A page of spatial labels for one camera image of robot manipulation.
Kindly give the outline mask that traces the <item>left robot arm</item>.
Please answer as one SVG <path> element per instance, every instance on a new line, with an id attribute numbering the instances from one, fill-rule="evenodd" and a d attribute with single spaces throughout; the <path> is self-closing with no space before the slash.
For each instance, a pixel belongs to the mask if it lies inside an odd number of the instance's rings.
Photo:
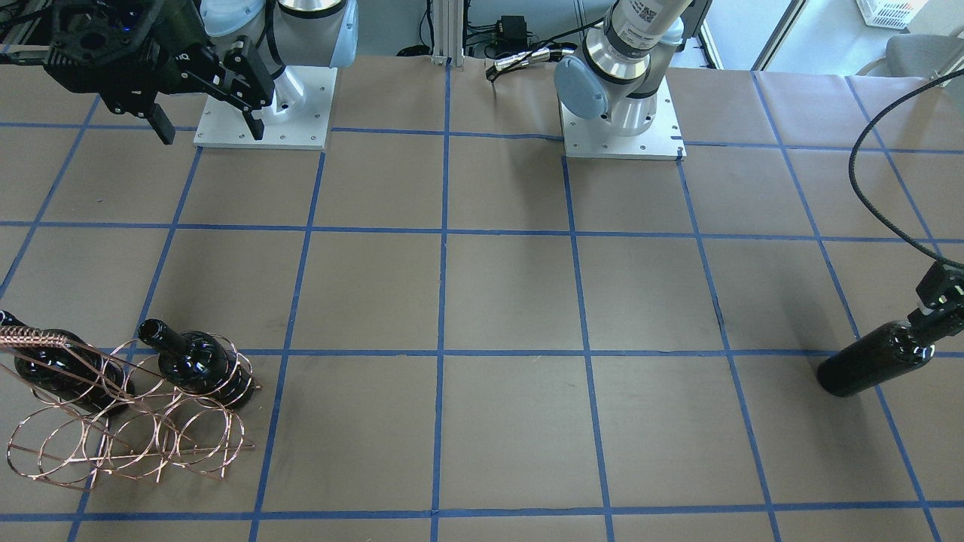
<path id="1" fill-rule="evenodd" d="M 667 82 L 686 151 L 566 167 L 578 205 L 620 174 L 678 182 L 685 230 L 619 230 L 574 213 L 584 350 L 592 355 L 829 351 L 895 320 L 896 271 L 911 248 L 886 238 L 848 179 L 853 143 L 875 113 L 922 88 L 918 77 L 804 76 L 664 65 L 674 1 L 619 1 L 561 59 L 567 127 L 609 132 L 624 112 L 660 120 Z M 873 308 L 882 309 L 871 317 Z"/>

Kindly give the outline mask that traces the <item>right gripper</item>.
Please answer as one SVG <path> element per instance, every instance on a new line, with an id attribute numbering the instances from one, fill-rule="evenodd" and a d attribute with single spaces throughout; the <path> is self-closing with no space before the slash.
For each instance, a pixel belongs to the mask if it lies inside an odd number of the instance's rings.
<path id="1" fill-rule="evenodd" d="M 44 70 L 72 93 L 96 93 L 117 113 L 144 117 L 165 145 L 176 129 L 155 104 L 159 93 L 210 93 L 224 83 L 255 141 L 274 80 L 247 35 L 238 35 L 223 64 L 203 27 L 196 1 L 54 1 Z"/>

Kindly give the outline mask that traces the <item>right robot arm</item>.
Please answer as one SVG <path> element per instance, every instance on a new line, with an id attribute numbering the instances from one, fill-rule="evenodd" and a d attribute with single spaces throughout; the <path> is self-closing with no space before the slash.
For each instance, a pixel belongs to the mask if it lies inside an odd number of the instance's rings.
<path id="1" fill-rule="evenodd" d="M 171 145 L 159 95 L 206 95 L 201 148 L 323 151 L 338 69 L 354 62 L 355 1 L 54 1 L 43 53 L 14 53 Z"/>

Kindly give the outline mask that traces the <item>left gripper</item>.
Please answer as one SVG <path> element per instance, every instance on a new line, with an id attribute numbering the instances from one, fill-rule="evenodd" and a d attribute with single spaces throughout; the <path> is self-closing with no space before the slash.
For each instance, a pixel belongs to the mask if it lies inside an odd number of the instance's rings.
<path id="1" fill-rule="evenodd" d="M 955 336 L 963 329 L 962 303 L 949 303 L 962 298 L 963 271 L 934 261 L 915 288 L 918 309 L 907 315 L 910 335 L 919 346 L 933 346 L 944 337 Z"/>

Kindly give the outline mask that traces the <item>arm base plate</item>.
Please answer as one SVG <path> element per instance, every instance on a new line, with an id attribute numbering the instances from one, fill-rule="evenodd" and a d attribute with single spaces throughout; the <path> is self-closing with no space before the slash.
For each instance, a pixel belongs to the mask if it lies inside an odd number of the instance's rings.
<path id="1" fill-rule="evenodd" d="M 668 80 L 646 99 L 620 100 L 606 119 L 559 105 L 566 155 L 581 159 L 682 160 L 688 156 Z"/>
<path id="2" fill-rule="evenodd" d="M 209 97 L 194 144 L 201 148 L 323 151 L 337 75 L 338 69 L 328 66 L 286 66 L 275 81 L 273 102 L 252 114 L 263 123 L 259 140 L 252 137 L 240 112 Z"/>

